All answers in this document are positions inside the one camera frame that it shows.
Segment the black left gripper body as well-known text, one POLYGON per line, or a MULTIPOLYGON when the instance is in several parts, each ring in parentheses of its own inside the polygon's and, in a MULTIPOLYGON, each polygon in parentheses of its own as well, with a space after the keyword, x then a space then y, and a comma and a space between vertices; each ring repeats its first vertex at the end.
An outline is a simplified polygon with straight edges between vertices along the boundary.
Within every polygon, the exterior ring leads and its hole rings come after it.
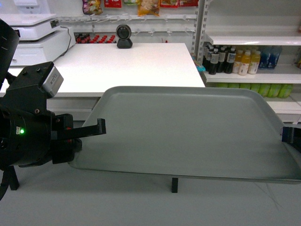
POLYGON ((71 114, 55 115, 47 109, 47 96, 39 89, 36 69, 25 67, 18 76, 8 74, 9 87, 0 99, 0 166, 7 168, 69 162, 82 148, 80 138, 57 139, 57 131, 73 129, 71 114))

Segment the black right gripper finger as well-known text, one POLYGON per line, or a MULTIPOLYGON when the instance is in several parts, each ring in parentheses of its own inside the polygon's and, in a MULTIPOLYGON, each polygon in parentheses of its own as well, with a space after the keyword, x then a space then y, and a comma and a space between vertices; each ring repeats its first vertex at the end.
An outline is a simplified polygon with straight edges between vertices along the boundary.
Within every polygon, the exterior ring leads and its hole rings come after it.
POLYGON ((296 127, 282 128, 282 142, 288 143, 298 152, 301 151, 301 129, 296 127))

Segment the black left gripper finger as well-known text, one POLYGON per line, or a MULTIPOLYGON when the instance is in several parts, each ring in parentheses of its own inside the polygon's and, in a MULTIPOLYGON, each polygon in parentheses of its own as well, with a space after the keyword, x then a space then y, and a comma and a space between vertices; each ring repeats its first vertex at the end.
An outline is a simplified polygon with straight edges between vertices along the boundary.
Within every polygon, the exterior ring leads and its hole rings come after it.
POLYGON ((105 119, 98 118, 96 125, 57 131, 57 139, 75 139, 106 134, 105 119))

